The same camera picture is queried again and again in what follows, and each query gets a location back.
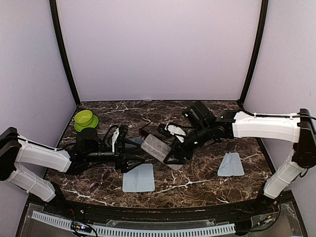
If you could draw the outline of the beige glasses case teal lining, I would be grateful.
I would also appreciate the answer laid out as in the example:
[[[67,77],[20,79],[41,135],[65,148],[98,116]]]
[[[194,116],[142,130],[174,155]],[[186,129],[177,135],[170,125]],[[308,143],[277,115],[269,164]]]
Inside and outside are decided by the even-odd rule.
[[[164,165],[170,167],[175,171],[179,170],[183,166],[181,164],[165,164],[163,161],[167,154],[170,152],[171,148],[163,141],[151,134],[145,138],[145,140],[141,144],[141,148],[145,152],[162,162]]]

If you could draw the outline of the light blue cleaning cloth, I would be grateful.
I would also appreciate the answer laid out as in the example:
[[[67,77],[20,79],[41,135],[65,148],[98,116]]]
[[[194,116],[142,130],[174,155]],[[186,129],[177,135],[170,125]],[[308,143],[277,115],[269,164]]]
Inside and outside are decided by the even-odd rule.
[[[153,192],[155,178],[153,165],[142,164],[123,175],[122,191],[125,193]]]

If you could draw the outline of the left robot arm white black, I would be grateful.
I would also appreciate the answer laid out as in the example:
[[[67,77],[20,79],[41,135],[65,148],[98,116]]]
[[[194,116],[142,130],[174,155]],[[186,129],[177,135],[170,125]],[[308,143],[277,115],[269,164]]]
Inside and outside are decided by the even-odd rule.
[[[66,215],[70,205],[56,184],[46,181],[28,170],[29,163],[70,175],[78,175],[97,164],[112,162],[116,170],[127,173],[142,165],[138,157],[140,144],[126,138],[128,128],[118,127],[107,144],[98,137],[95,128],[85,128],[76,141],[62,148],[49,147],[20,136],[15,127],[9,127],[0,135],[0,179],[50,203],[59,215]]]

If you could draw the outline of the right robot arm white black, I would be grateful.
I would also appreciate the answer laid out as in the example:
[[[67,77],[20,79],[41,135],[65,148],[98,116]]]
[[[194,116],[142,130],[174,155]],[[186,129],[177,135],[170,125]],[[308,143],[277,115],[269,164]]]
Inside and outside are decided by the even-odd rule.
[[[187,107],[182,115],[190,123],[185,126],[176,123],[160,124],[158,132],[174,137],[165,164],[183,164],[192,159],[195,149],[213,140],[244,137],[277,139],[291,142],[292,152],[276,173],[268,179],[260,197],[253,201],[252,210],[263,214],[271,206],[271,199],[277,198],[296,177],[316,165],[316,130],[314,117],[307,109],[291,114],[258,114],[246,110],[222,111],[215,116],[201,101]]]

